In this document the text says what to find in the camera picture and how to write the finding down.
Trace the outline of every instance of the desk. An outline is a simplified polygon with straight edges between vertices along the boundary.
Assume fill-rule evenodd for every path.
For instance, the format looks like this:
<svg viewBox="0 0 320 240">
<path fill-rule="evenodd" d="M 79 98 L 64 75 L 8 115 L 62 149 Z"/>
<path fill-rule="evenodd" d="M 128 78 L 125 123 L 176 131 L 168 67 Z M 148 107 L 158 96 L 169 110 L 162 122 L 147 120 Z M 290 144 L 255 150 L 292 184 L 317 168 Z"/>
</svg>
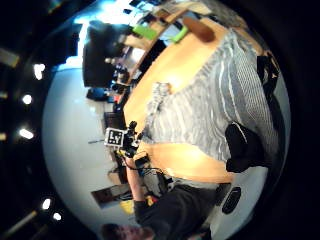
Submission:
<svg viewBox="0 0 320 240">
<path fill-rule="evenodd" d="M 144 128 L 146 105 L 151 99 L 153 83 L 170 83 L 171 93 L 186 87 L 228 32 L 210 19 L 204 18 L 201 21 L 215 32 L 216 39 L 203 43 L 192 33 L 188 33 L 178 44 L 168 46 L 158 56 L 133 90 L 124 106 L 124 114 L 127 124 L 137 121 L 138 132 Z M 234 177 L 233 173 L 226 171 L 225 163 L 207 156 L 198 147 L 190 144 L 142 143 L 138 152 L 142 151 L 148 153 L 155 167 L 161 168 L 171 176 L 216 183 L 231 182 Z"/>
</svg>

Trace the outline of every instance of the striped cloth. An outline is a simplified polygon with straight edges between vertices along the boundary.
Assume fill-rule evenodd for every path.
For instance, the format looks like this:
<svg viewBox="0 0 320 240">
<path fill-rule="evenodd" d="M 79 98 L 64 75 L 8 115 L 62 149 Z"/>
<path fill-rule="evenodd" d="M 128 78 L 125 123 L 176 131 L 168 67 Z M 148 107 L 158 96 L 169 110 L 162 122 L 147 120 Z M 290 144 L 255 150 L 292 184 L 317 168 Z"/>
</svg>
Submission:
<svg viewBox="0 0 320 240">
<path fill-rule="evenodd" d="M 143 141 L 189 143 L 221 161 L 230 158 L 225 129 L 236 121 L 256 132 L 272 161 L 278 135 L 256 71 L 252 46 L 230 30 L 183 90 L 169 94 L 156 83 L 147 106 Z"/>
</svg>

